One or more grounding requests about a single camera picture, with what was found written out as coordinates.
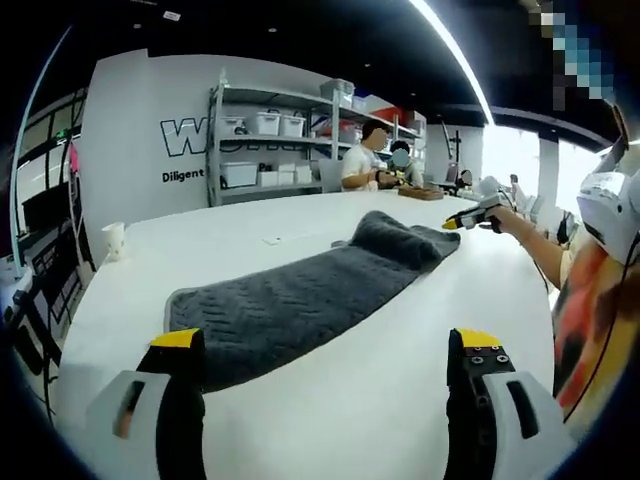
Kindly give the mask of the person's right hand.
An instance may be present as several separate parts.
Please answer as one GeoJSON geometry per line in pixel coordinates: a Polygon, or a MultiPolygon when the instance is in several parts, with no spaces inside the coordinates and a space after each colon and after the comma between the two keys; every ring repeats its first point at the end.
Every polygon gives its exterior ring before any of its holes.
{"type": "Polygon", "coordinates": [[[482,228],[494,233],[506,233],[514,237],[521,236],[528,231],[528,223],[520,218],[513,210],[504,206],[496,206],[486,211],[482,228]]]}

